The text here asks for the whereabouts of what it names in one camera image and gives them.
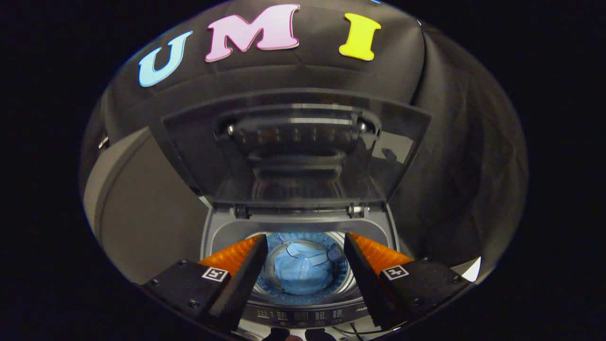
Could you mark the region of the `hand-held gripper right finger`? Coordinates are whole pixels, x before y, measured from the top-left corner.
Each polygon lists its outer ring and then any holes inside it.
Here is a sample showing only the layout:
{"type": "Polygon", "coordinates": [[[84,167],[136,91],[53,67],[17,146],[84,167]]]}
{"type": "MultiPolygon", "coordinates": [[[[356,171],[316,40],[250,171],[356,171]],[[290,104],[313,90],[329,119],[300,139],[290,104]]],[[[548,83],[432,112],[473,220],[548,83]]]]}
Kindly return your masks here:
{"type": "Polygon", "coordinates": [[[442,263],[412,259],[353,232],[344,236],[343,250],[373,324],[382,330],[427,318],[474,287],[442,263]]]}

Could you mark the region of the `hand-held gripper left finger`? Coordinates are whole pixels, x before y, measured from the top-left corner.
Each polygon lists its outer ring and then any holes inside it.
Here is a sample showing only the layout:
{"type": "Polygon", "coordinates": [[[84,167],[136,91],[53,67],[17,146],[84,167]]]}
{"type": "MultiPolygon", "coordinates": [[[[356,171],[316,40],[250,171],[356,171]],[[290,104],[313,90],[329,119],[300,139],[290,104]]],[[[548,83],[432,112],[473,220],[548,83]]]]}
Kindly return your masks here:
{"type": "Polygon", "coordinates": [[[234,332],[266,263],[266,234],[258,234],[203,260],[179,260],[142,285],[143,293],[186,320],[234,332]]]}

